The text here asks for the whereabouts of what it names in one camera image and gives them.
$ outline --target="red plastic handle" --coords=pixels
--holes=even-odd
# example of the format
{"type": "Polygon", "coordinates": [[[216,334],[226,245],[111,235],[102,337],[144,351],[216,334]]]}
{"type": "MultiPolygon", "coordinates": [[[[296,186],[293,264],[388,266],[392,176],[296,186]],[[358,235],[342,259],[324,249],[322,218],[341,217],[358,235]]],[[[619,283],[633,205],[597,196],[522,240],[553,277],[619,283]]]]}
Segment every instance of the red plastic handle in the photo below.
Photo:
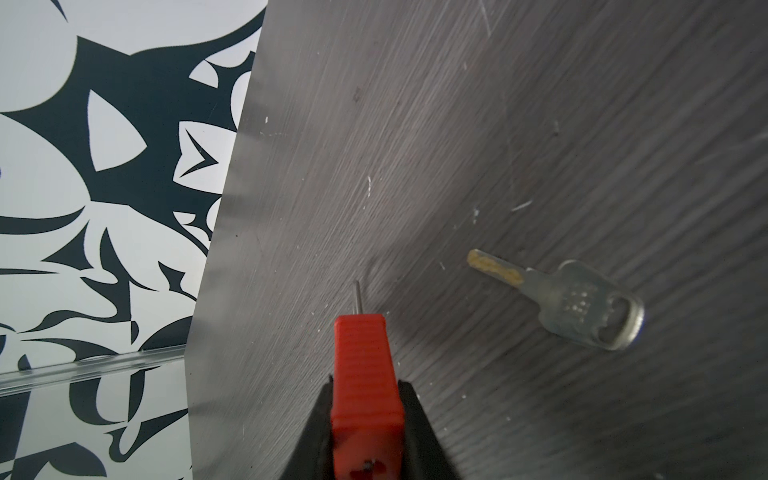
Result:
{"type": "Polygon", "coordinates": [[[340,316],[335,327],[331,427],[336,480],[397,480],[405,411],[384,316],[340,316]]]}

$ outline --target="key head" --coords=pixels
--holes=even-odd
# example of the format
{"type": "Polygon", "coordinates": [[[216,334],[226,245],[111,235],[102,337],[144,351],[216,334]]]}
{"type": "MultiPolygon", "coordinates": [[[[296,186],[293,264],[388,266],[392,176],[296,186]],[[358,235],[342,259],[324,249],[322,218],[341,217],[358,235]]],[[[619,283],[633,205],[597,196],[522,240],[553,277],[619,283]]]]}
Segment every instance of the key head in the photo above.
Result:
{"type": "Polygon", "coordinates": [[[643,325],[643,302],[600,272],[568,260],[551,276],[552,288],[541,302],[539,321],[552,333],[576,343],[606,350],[627,348],[643,325]],[[601,338],[614,303],[625,300],[627,314],[613,338],[601,338]]]}

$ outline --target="white speck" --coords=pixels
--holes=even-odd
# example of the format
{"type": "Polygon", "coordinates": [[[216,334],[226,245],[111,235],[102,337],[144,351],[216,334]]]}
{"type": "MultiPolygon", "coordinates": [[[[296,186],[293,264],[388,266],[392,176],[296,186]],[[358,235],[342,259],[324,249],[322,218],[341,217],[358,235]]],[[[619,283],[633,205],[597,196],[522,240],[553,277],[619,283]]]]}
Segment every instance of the white speck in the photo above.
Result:
{"type": "Polygon", "coordinates": [[[531,199],[531,200],[529,200],[529,201],[525,202],[524,204],[519,204],[517,207],[513,208],[513,209],[512,209],[512,210],[510,210],[510,211],[511,211],[511,212],[516,212],[516,211],[518,211],[518,210],[522,210],[522,209],[526,208],[527,206],[529,206],[529,205],[530,205],[530,204],[532,204],[532,203],[533,203],[533,199],[531,199]]]}
{"type": "Polygon", "coordinates": [[[485,31],[488,33],[488,38],[491,37],[491,24],[488,23],[488,14],[485,13],[485,5],[483,5],[482,0],[478,0],[480,2],[480,12],[482,13],[482,19],[485,21],[485,31]]]}

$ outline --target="abstract pattern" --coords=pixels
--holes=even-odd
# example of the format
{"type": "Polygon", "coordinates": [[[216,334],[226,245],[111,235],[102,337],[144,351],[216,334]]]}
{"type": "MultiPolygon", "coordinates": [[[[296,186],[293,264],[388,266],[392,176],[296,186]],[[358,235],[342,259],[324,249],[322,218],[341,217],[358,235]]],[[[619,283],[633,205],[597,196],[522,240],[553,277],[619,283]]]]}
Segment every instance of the abstract pattern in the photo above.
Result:
{"type": "Polygon", "coordinates": [[[186,342],[265,7],[0,5],[0,373],[186,342]]]}
{"type": "Polygon", "coordinates": [[[0,397],[0,479],[192,478],[184,361],[0,397]]]}

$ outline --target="red probe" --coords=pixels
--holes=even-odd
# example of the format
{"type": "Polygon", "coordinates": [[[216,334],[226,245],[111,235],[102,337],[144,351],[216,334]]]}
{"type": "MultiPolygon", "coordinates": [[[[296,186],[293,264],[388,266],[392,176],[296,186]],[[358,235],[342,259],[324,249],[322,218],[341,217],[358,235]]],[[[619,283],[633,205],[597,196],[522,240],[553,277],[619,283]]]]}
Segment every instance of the red probe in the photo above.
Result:
{"type": "Polygon", "coordinates": [[[398,480],[405,410],[392,366],[386,321],[364,314],[355,282],[355,314],[336,319],[333,469],[336,480],[398,480]]]}

